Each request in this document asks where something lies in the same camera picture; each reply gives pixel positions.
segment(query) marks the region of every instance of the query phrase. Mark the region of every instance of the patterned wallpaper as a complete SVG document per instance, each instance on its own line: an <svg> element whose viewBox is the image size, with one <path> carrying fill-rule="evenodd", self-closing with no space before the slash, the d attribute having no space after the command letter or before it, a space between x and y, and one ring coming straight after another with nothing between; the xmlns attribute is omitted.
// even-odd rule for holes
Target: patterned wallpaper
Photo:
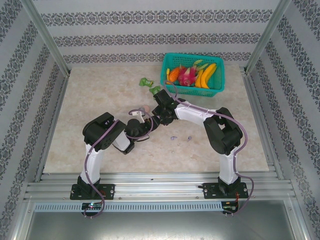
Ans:
<svg viewBox="0 0 320 240"><path fill-rule="evenodd" d="M268 130L311 239L320 239L320 7L293 0L251 72Z"/></svg>
<svg viewBox="0 0 320 240"><path fill-rule="evenodd" d="M19 0L0 3L0 240L33 182L65 78Z"/></svg>
<svg viewBox="0 0 320 240"><path fill-rule="evenodd" d="M245 66L279 0L35 0L72 66L161 65L168 52Z"/></svg>

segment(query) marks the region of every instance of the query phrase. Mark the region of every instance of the enclosure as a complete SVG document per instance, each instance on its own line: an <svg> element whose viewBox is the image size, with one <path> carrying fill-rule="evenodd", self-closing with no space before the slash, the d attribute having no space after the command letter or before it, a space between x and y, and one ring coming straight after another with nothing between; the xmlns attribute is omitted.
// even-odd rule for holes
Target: enclosure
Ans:
<svg viewBox="0 0 320 240"><path fill-rule="evenodd" d="M320 239L319 4L1 1L0 239ZM70 200L83 128L105 112L127 124L130 110L153 110L139 81L160 86L167 53L223 59L223 91L178 97L244 126L236 169L252 197L222 214L226 201L199 188L218 182L219 154L203 127L175 120L126 155L105 150L112 200L85 219L91 201Z"/></svg>

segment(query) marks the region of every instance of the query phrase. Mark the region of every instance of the marble-patterned surface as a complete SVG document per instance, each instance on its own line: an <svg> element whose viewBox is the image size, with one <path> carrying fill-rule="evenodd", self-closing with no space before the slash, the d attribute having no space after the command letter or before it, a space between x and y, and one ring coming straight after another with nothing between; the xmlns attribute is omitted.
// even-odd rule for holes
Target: marble-patterned surface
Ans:
<svg viewBox="0 0 320 240"><path fill-rule="evenodd" d="M45 173L80 173L85 160L83 127L110 112L125 124L128 112L143 105L156 107L149 88L139 86L146 77L160 83L160 66L74 67L62 103L46 160ZM267 161L252 114L247 92L237 65L225 66L225 90L214 97L181 95L201 107L226 107L248 132L247 147L237 159L239 171L268 171ZM102 173L218 172L219 157L211 148L206 131L194 123L175 120L135 144L123 155L113 146L104 153Z"/></svg>

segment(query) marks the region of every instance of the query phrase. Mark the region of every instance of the plastic basket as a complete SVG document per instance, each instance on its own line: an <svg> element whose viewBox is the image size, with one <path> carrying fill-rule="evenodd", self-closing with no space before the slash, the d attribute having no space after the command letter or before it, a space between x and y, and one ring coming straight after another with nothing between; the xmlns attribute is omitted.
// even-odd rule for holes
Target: plastic basket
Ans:
<svg viewBox="0 0 320 240"><path fill-rule="evenodd" d="M161 85L167 80L167 69L173 70L176 67L182 65L186 68L192 67L195 61L202 59L203 61L199 64L213 64L216 63L216 71L210 77L207 85L210 89L190 87L190 86L176 86L178 94L196 95L202 97L213 97L217 93L222 92L225 89L225 66L224 60L217 56L202 56L202 55L191 55L183 53L167 53L164 56L162 71L161 71ZM172 85L166 85L169 92L175 93L175 89Z"/></svg>

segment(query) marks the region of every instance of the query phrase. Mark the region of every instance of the metal base plate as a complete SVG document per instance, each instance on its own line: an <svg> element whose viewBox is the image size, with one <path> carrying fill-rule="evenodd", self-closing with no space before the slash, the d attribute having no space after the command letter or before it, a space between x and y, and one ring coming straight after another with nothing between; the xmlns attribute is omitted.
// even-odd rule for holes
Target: metal base plate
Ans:
<svg viewBox="0 0 320 240"><path fill-rule="evenodd" d="M205 182L202 184L204 199L230 199L236 198L236 193L239 194L239 199L248 198L248 189L245 182L240 182L234 191L230 192L227 196L224 195L219 189L217 182Z"/></svg>
<svg viewBox="0 0 320 240"><path fill-rule="evenodd" d="M102 193L105 200L113 200L115 195L114 184L99 184L98 190ZM101 200L101 197L96 194L94 197L88 195L82 190L78 184L73 184L70 193L71 200Z"/></svg>

